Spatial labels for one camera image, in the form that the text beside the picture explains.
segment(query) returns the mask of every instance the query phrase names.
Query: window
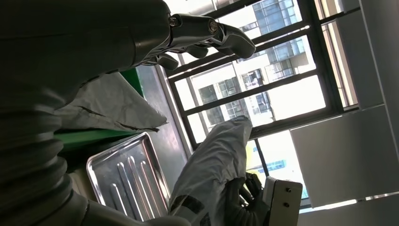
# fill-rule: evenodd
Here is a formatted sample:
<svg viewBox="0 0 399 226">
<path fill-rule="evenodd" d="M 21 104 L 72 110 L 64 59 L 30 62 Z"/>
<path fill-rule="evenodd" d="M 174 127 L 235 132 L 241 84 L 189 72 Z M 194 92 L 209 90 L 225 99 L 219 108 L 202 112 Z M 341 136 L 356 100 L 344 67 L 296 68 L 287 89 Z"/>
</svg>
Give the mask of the window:
<svg viewBox="0 0 399 226">
<path fill-rule="evenodd" d="M 258 22 L 253 22 L 253 23 L 247 24 L 247 25 L 245 25 L 243 27 L 240 27 L 239 29 L 242 30 L 243 32 L 247 32 L 247 31 L 250 31 L 250 30 L 252 30 L 254 28 L 257 28 L 257 27 L 259 27 L 258 26 Z"/>
<path fill-rule="evenodd" d="M 342 51 L 338 41 L 331 38 L 331 45 L 327 43 L 331 26 L 318 22 L 316 2 L 303 2 L 261 0 L 216 18 L 255 41 L 256 52 L 248 59 L 217 54 L 166 71 L 194 148 L 216 124 L 238 115 L 251 119 L 255 139 L 343 112 L 340 93 L 349 95 L 349 82 L 340 83 L 334 75 L 346 73 L 345 63 L 336 63 L 334 71 L 329 56 L 335 52 L 339 59 Z M 334 18 L 324 18 L 323 23 Z M 333 29 L 328 32 L 329 37 L 339 37 Z M 179 58 L 186 60 L 184 54 Z M 286 158 L 267 163 L 284 160 L 281 169 L 289 168 Z"/>
<path fill-rule="evenodd" d="M 268 0 L 253 5 L 261 34 L 276 31 L 301 21 L 302 18 L 293 0 Z"/>
<path fill-rule="evenodd" d="M 260 150 L 256 147 L 256 142 L 259 144 Z M 277 179 L 291 180 L 303 185 L 302 199 L 309 197 L 288 130 L 252 140 L 248 142 L 246 149 L 247 172 L 255 173 L 263 186 L 267 175 Z M 263 153 L 267 171 L 262 166 L 259 151 Z"/>
<path fill-rule="evenodd" d="M 216 92 L 212 85 L 199 89 L 199 94 L 202 102 L 205 104 L 217 100 Z M 216 125 L 224 121 L 220 107 L 206 110 L 206 113 L 210 125 Z"/>
<path fill-rule="evenodd" d="M 343 107 L 358 103 L 336 22 L 322 26 Z"/>
</svg>

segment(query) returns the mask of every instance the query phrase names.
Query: metal tray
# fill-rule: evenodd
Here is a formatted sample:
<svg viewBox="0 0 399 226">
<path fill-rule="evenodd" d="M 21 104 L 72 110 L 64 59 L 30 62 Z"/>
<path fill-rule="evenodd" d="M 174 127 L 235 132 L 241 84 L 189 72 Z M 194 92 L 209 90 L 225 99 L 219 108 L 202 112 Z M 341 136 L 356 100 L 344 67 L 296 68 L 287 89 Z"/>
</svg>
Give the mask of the metal tray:
<svg viewBox="0 0 399 226">
<path fill-rule="evenodd" d="M 167 215 L 170 193 L 147 133 L 90 157 L 86 169 L 102 205 L 140 221 Z"/>
</svg>

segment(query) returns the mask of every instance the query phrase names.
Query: window frame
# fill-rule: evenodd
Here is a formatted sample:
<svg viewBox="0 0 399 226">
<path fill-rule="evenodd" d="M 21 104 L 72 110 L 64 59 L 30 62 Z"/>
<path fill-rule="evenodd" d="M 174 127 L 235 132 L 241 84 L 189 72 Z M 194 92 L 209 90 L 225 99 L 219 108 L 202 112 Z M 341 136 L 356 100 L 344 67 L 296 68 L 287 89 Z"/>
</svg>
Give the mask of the window frame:
<svg viewBox="0 0 399 226">
<path fill-rule="evenodd" d="M 252 4 L 260 1 L 261 0 L 240 0 L 224 8 L 213 11 L 206 16 L 213 16 L 215 19 L 217 19 L 229 13 L 237 11 L 245 6 L 251 6 Z M 311 77 L 313 75 L 317 75 L 319 78 L 320 87 L 324 96 L 326 107 L 288 119 L 279 120 L 270 124 L 254 127 L 252 129 L 250 139 L 263 137 L 268 134 L 279 132 L 285 129 L 290 129 L 292 127 L 300 126 L 306 123 L 311 123 L 317 120 L 322 120 L 327 117 L 342 114 L 344 112 L 321 26 L 326 23 L 332 22 L 335 19 L 348 13 L 355 12 L 359 10 L 359 8 L 348 11 L 346 13 L 341 12 L 338 15 L 333 15 L 320 20 L 316 9 L 316 4 L 313 0 L 297 0 L 297 4 L 299 6 L 302 21 L 296 22 L 279 30 L 252 39 L 252 41 L 257 45 L 255 54 L 265 52 L 265 50 L 268 48 L 275 47 L 288 41 L 296 43 L 297 38 L 306 36 L 309 41 L 314 63 L 316 65 L 315 70 L 295 74 L 293 76 L 289 76 L 287 78 L 283 78 L 281 80 L 262 85 L 255 89 L 243 90 L 240 93 L 218 99 L 214 102 L 203 104 L 189 110 L 183 109 L 182 101 L 179 97 L 175 84 L 177 81 L 190 78 L 191 76 L 198 76 L 199 74 L 205 73 L 209 70 L 218 68 L 232 61 L 239 61 L 241 59 L 236 55 L 225 56 L 222 53 L 217 52 L 203 59 L 198 59 L 196 61 L 182 65 L 174 71 L 165 70 L 172 94 L 176 102 L 177 109 L 182 118 L 182 123 L 185 127 L 187 136 L 194 150 L 200 145 L 200 143 L 197 143 L 195 140 L 191 125 L 188 120 L 189 115 L 196 113 L 201 114 L 202 111 L 225 105 L 233 101 L 241 100 L 252 95 L 260 94 L 270 89 L 290 84 L 301 79 Z"/>
</svg>

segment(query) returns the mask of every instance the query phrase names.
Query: gray cloth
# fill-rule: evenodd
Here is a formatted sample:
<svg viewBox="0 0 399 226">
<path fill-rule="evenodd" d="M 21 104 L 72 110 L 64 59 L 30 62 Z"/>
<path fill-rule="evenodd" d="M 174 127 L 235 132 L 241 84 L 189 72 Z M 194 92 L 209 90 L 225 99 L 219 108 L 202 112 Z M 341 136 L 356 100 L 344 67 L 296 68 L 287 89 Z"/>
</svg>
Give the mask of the gray cloth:
<svg viewBox="0 0 399 226">
<path fill-rule="evenodd" d="M 101 76 L 80 88 L 75 99 L 57 110 L 63 129 L 152 130 L 167 123 L 120 73 Z"/>
</svg>

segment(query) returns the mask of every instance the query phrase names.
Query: robotic hand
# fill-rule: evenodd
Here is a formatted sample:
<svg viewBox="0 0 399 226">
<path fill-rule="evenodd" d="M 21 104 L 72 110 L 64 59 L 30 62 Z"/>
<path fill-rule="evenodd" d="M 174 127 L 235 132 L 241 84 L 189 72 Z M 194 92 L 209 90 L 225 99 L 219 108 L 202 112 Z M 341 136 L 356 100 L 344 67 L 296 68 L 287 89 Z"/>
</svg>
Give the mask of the robotic hand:
<svg viewBox="0 0 399 226">
<path fill-rule="evenodd" d="M 255 174 L 236 178 L 226 185 L 225 222 L 231 226 L 263 226 L 270 207 L 262 200 L 263 189 Z"/>
<path fill-rule="evenodd" d="M 161 48 L 150 52 L 142 64 L 159 64 L 169 70 L 176 69 L 178 62 L 163 53 L 166 51 L 187 52 L 196 58 L 204 58 L 208 47 L 241 58 L 248 58 L 255 51 L 253 42 L 241 30 L 218 23 L 210 17 L 175 14 L 169 18 L 169 25 L 170 38 Z"/>
<path fill-rule="evenodd" d="M 54 110 L 101 74 L 176 68 L 168 51 L 255 51 L 240 30 L 171 16 L 162 0 L 2 0 L 0 15 L 0 225 L 142 225 L 72 191 Z"/>
</svg>

